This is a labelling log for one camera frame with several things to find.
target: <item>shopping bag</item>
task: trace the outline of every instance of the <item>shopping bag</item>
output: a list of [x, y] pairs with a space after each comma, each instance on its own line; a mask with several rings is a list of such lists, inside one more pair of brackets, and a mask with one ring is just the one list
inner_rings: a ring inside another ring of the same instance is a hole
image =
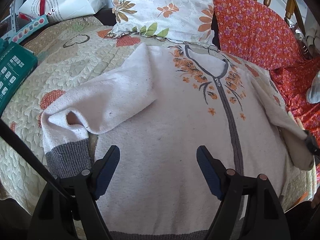
[[27, 0], [19, 12], [35, 19], [40, 14], [40, 4], [49, 23], [60, 22], [80, 16], [97, 13], [104, 5], [105, 0]]

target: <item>quilted bedspread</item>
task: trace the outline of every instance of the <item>quilted bedspread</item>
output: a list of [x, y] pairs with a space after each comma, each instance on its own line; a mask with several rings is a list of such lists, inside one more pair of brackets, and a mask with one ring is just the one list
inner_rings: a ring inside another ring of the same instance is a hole
[[[105, 35], [109, 29], [111, 27], [103, 26], [95, 17], [80, 17], [49, 27], [25, 46], [38, 56], [39, 65], [12, 97], [2, 120], [44, 165], [46, 160], [39, 121], [44, 109], [70, 88], [121, 66], [141, 42], [152, 46], [175, 45], [169, 41], [135, 35], [108, 39]], [[211, 53], [217, 56], [221, 52]], [[285, 108], [285, 102], [267, 70], [246, 60], [225, 55], [231, 62], [247, 68], [250, 75], [263, 80], [265, 90], [272, 93], [278, 104]], [[93, 152], [96, 139], [96, 136], [91, 136]], [[45, 181], [2, 139], [0, 158], [0, 197], [12, 197], [32, 213]], [[316, 190], [315, 167], [309, 172], [300, 171], [293, 167], [288, 158], [286, 170], [288, 178], [281, 199], [284, 209], [288, 209], [305, 192], [311, 197]]]

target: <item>gray ribbed cuff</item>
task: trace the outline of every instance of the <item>gray ribbed cuff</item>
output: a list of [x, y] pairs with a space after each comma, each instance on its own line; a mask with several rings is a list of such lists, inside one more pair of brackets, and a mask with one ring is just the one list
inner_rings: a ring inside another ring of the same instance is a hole
[[192, 232], [189, 234], [167, 234], [167, 235], [139, 235], [126, 234], [117, 231], [111, 231], [110, 234], [113, 240], [203, 240], [207, 230]]
[[46, 153], [51, 174], [60, 178], [76, 176], [92, 166], [89, 156], [89, 139], [59, 145]]

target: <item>pillow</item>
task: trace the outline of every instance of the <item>pillow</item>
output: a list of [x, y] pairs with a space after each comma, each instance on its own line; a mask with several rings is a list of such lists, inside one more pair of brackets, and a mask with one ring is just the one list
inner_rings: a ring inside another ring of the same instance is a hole
[[207, 43], [213, 0], [113, 0], [117, 23], [111, 34], [156, 35], [177, 41]]

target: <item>black cable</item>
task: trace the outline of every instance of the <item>black cable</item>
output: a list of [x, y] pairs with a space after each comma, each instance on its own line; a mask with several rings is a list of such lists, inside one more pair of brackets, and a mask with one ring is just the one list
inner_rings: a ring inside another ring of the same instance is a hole
[[0, 119], [0, 137], [9, 144], [24, 160], [35, 169], [57, 192], [68, 201], [73, 199], [70, 194], [55, 180], [50, 172], [42, 165], [38, 158], [32, 153], [28, 146]]

